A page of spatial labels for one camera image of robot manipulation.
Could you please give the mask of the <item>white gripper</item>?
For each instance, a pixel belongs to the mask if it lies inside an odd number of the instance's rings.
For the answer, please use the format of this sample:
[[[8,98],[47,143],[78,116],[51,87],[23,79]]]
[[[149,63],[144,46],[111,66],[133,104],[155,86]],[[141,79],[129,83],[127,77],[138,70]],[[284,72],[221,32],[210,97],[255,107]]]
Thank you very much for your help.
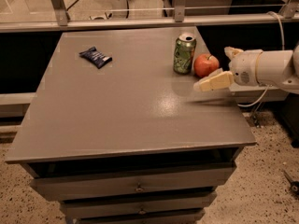
[[[257,86],[256,67],[261,49],[245,50],[233,47],[224,48],[225,55],[231,60],[230,71],[221,68],[193,84],[195,91],[214,91],[230,87],[234,82],[240,86]]]

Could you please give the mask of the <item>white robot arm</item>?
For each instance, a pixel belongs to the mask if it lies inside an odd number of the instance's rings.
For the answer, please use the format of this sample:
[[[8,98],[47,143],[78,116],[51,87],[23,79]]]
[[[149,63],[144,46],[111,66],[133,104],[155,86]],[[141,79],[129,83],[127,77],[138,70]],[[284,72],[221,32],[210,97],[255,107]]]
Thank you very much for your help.
[[[299,47],[294,50],[263,51],[224,49],[230,59],[229,70],[221,68],[193,85],[196,91],[214,91],[239,86],[270,85],[290,93],[299,93]]]

